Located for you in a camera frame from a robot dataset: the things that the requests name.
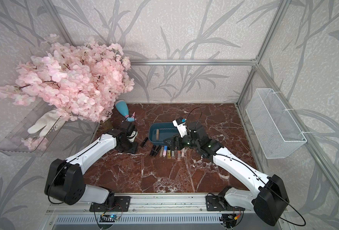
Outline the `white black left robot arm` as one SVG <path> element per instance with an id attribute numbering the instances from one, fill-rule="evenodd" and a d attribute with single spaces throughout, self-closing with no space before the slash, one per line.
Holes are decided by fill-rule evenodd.
<path id="1" fill-rule="evenodd" d="M 78 202 L 91 202 L 110 205 L 114 193 L 108 189 L 87 185 L 84 174 L 104 154 L 116 149 L 119 152 L 135 154 L 138 143 L 135 141 L 138 132 L 112 129 L 102 134 L 92 144 L 65 160 L 54 160 L 49 168 L 45 194 L 57 204 L 74 205 Z"/>

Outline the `teal plastic storage box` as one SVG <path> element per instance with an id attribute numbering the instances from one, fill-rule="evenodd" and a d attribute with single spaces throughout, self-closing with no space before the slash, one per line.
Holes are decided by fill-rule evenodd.
<path id="1" fill-rule="evenodd" d="M 156 129 L 159 129 L 159 141 L 156 141 Z M 164 146 L 164 140 L 179 134 L 172 122 L 154 123 L 149 128 L 148 139 L 156 146 Z"/>

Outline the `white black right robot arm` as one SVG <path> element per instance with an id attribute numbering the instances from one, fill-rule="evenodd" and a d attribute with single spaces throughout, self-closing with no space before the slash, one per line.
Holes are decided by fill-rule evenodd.
<path id="1" fill-rule="evenodd" d="M 228 148 L 208 135 L 193 132 L 190 135 L 175 135 L 164 140 L 172 150 L 195 149 L 203 158 L 223 168 L 239 180 L 248 190 L 230 188 L 223 197 L 232 207 L 253 210 L 266 224 L 275 226 L 289 203 L 283 180 L 277 175 L 268 176 L 230 152 Z"/>

